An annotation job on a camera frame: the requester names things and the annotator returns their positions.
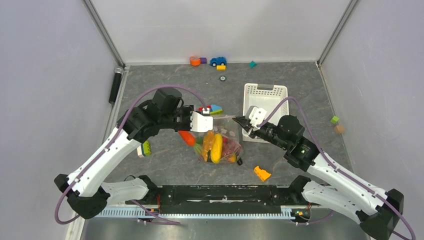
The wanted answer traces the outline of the orange red mango toy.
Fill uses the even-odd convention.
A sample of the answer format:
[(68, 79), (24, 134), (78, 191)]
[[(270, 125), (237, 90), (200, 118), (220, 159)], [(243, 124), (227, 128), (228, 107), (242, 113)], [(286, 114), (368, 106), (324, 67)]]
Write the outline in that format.
[(235, 163), (237, 161), (237, 156), (235, 154), (232, 154), (229, 158), (228, 161), (231, 163)]

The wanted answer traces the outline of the clear polka dot zip bag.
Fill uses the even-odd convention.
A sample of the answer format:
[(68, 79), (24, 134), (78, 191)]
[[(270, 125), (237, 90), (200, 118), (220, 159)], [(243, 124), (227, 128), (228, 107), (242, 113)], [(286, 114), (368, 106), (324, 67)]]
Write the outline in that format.
[(198, 160), (206, 163), (236, 163), (242, 165), (243, 148), (239, 125), (234, 115), (214, 115), (213, 129), (207, 132), (179, 131), (182, 140), (193, 148)]

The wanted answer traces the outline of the orange carrot toy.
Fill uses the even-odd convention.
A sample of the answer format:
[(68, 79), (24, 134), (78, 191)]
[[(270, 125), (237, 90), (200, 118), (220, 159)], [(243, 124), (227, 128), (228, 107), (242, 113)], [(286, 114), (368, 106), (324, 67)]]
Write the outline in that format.
[(179, 130), (178, 134), (189, 147), (196, 144), (196, 138), (189, 131)]

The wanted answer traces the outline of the yellow corn toy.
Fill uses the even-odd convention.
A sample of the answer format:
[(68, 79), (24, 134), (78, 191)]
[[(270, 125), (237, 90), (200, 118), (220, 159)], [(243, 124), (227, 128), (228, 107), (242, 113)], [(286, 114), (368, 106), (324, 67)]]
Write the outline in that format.
[(210, 159), (214, 164), (218, 164), (222, 158), (223, 137), (221, 134), (214, 135), (214, 143), (210, 150)]

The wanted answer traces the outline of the orange yellow fruit toy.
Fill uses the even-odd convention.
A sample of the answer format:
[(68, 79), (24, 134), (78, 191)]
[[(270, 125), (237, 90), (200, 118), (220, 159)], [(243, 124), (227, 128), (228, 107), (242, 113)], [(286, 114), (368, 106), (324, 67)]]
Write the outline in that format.
[(203, 137), (201, 155), (205, 162), (208, 161), (208, 152), (212, 149), (215, 141), (215, 134), (212, 130), (208, 131)]

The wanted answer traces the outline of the red grape bunch toy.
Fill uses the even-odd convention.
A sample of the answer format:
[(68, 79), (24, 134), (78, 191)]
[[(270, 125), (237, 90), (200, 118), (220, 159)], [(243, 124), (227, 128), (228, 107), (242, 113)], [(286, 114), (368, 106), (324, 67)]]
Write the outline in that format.
[(221, 157), (226, 158), (228, 156), (232, 155), (238, 155), (241, 151), (241, 145), (238, 141), (223, 137), (223, 145), (222, 145), (222, 151), (221, 151)]

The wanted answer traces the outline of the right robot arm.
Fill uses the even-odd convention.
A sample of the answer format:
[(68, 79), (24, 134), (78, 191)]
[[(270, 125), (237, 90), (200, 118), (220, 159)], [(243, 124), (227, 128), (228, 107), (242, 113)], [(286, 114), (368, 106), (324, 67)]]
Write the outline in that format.
[(290, 185), (289, 199), (332, 209), (359, 224), (375, 240), (388, 240), (404, 210), (404, 195), (393, 188), (385, 190), (358, 177), (338, 164), (315, 143), (304, 137), (305, 128), (297, 117), (284, 115), (278, 124), (266, 123), (254, 128), (251, 120), (236, 116), (233, 120), (251, 138), (261, 138), (286, 151), (284, 158), (297, 169), (328, 183), (327, 188), (303, 175)]

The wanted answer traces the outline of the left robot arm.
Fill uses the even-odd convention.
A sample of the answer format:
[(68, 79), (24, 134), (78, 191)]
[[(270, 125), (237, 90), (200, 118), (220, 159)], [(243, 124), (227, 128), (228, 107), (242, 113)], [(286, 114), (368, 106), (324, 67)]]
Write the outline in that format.
[(68, 202), (77, 217), (84, 219), (91, 219), (107, 206), (121, 202), (153, 203), (158, 187), (148, 176), (121, 182), (106, 182), (106, 177), (127, 155), (163, 129), (207, 132), (213, 128), (209, 110), (204, 107), (198, 111), (193, 105), (185, 105), (182, 89), (182, 86), (166, 84), (151, 89), (152, 99), (140, 95), (83, 165), (70, 174), (57, 175), (54, 183), (61, 196), (55, 213), (63, 201)]

